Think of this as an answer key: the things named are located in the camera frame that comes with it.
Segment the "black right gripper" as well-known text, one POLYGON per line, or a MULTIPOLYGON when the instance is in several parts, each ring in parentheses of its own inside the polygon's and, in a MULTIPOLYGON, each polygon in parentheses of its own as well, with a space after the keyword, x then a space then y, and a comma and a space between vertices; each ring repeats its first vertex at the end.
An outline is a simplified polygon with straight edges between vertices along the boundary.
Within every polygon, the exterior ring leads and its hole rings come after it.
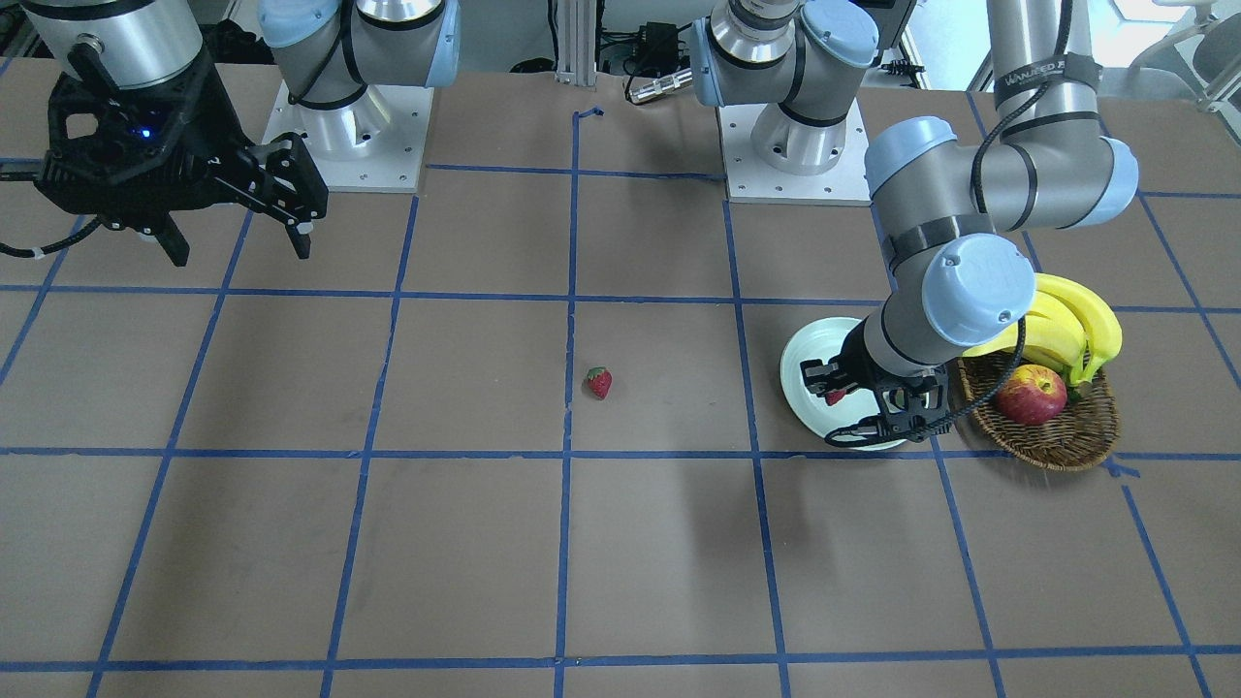
POLYGON ((48 152, 36 189, 58 207, 155 230, 175 267, 190 243, 168 212, 240 204, 285 225, 309 260, 328 186, 302 137, 256 144, 240 125, 212 53, 199 48, 177 75, 124 89, 91 43, 69 48, 72 68, 48 97, 48 152))

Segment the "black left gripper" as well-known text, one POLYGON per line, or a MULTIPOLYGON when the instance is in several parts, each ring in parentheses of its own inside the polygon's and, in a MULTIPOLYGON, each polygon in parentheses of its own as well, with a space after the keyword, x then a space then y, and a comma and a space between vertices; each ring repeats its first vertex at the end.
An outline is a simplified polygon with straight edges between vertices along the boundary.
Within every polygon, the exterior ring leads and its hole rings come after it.
POLYGON ((896 375, 866 354, 858 322, 800 329, 800 421, 819 437, 928 437, 951 428, 947 366, 896 375), (848 389, 828 406, 824 392, 848 389))

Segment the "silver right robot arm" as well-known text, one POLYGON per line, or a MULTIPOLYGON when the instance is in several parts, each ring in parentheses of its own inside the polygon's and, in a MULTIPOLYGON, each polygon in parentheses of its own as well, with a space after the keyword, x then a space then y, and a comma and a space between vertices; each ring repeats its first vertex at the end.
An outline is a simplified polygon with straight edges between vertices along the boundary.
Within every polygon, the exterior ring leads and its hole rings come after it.
POLYGON ((211 34, 186 1, 21 7, 62 72, 43 161, 6 165, 2 178, 87 221, 55 243, 5 243, 15 258, 55 255, 107 227, 156 241, 182 267, 190 248, 172 212, 237 204, 280 224, 305 260, 328 211, 320 164, 374 155, 391 137, 385 84, 446 87, 460 66, 455 1, 262 1, 263 41, 304 123, 261 144, 244 137, 211 34))

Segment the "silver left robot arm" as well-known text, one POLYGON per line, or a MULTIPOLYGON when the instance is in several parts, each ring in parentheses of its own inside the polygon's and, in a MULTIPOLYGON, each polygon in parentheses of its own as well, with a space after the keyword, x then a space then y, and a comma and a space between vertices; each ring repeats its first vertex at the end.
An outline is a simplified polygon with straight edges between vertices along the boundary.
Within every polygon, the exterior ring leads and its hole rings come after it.
MULTIPOLYGON (((827 361, 798 366, 800 392, 825 406, 872 394, 856 424, 827 428, 835 447, 872 448, 943 433, 944 366, 1021 328, 1033 262, 1006 238, 1024 227, 1109 221, 1139 179, 1131 147, 1100 128, 1100 65, 1085 1, 990 1, 998 123, 975 147, 938 116, 870 142, 864 176, 896 281, 827 361)), ((702 106, 762 106, 753 144, 772 166, 828 171, 862 75, 881 53, 872 15, 851 1, 719 1, 688 37, 702 106)))

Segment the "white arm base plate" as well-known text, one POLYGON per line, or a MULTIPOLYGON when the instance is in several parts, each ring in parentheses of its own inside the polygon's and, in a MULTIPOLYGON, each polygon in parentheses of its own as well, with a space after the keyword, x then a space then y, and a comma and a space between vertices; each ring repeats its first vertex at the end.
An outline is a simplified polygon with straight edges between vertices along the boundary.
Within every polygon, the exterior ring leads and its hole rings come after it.
POLYGON ((719 144, 732 202, 867 206, 869 147, 854 101, 829 127, 793 122, 779 106, 717 108, 719 144))
POLYGON ((433 88, 370 84, 352 106, 311 111, 289 106, 280 84, 262 142, 302 134, 333 193, 414 194, 434 96, 433 88))

